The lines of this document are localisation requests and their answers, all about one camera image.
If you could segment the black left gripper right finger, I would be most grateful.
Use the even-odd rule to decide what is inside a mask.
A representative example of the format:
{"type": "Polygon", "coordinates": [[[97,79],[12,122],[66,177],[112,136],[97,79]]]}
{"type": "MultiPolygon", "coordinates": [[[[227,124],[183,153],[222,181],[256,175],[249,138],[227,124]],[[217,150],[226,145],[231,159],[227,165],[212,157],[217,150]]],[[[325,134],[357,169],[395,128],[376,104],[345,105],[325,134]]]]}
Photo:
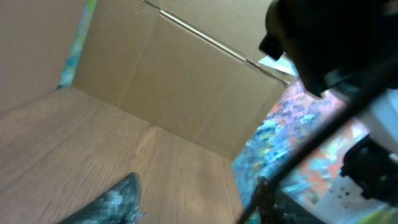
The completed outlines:
{"type": "Polygon", "coordinates": [[[319,218],[284,193],[278,185],[269,186],[259,176],[249,206],[236,223],[323,224],[319,218]]]}

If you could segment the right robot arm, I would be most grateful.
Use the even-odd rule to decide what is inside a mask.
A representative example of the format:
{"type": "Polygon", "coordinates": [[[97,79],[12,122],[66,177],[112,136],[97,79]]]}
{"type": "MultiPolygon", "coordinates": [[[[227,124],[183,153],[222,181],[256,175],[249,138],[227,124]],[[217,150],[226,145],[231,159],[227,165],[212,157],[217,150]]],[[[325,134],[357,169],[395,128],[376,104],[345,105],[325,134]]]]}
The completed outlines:
{"type": "Polygon", "coordinates": [[[240,221],[258,210],[262,223],[397,223],[397,2],[273,1],[265,25],[259,50],[286,54],[308,93],[330,91],[346,107],[260,179],[240,221]],[[344,155],[331,189],[303,207],[280,182],[351,118],[369,133],[344,155]]]}

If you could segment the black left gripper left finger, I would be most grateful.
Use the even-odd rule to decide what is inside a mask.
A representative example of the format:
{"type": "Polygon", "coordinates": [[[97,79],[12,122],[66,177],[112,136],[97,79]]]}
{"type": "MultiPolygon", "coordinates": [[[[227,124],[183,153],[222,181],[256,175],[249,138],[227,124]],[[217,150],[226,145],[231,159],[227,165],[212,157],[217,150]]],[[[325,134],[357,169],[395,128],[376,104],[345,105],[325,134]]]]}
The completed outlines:
{"type": "Polygon", "coordinates": [[[144,216],[140,201],[139,175],[131,172],[58,224],[135,224],[144,216]]]}

